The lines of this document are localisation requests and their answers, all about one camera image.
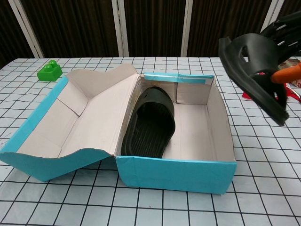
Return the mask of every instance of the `brown curtain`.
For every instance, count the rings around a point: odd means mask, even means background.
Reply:
[[[301,10],[301,0],[285,0],[279,12],[278,18]]]
[[[181,55],[186,0],[124,0],[129,55]]]
[[[116,57],[111,0],[22,0],[45,57]]]
[[[218,39],[259,33],[271,0],[193,1],[187,56],[218,56]]]
[[[0,69],[16,58],[32,58],[32,51],[7,0],[0,4]]]

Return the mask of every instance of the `green toy block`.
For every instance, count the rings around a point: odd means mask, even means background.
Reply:
[[[62,74],[60,65],[55,60],[50,60],[48,64],[39,70],[38,78],[40,81],[56,81]]]

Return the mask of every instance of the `red object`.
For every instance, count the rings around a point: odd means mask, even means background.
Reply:
[[[294,93],[290,90],[290,88],[288,88],[288,87],[286,86],[286,83],[284,83],[284,86],[285,86],[285,89],[286,89],[286,96],[287,96],[287,97],[292,97],[292,98],[298,100],[299,102],[301,102],[301,99],[300,99],[296,94],[294,94]],[[246,98],[246,99],[250,99],[250,100],[252,99],[252,98],[250,98],[249,95],[247,95],[246,93],[243,93],[242,97],[243,97],[243,98]]]

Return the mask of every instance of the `black slipper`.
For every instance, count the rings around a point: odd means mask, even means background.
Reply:
[[[148,88],[134,107],[123,138],[121,155],[162,158],[174,130],[172,100],[163,89]]]
[[[285,111],[285,88],[270,79],[278,70],[279,56],[274,41],[252,33],[239,36],[232,42],[229,38],[222,38],[219,40],[219,57],[228,76],[238,87],[278,125],[283,126],[289,117]]]

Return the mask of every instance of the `grid tablecloth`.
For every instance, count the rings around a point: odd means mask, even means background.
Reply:
[[[16,59],[0,70],[0,146],[55,82],[38,81],[49,59]],[[61,226],[297,226],[301,224],[301,104],[275,124],[245,100],[219,58],[60,58],[63,74],[108,71],[131,63],[139,73],[215,74],[225,101],[238,163],[224,195],[126,187],[108,158],[41,183],[0,162],[0,225]]]

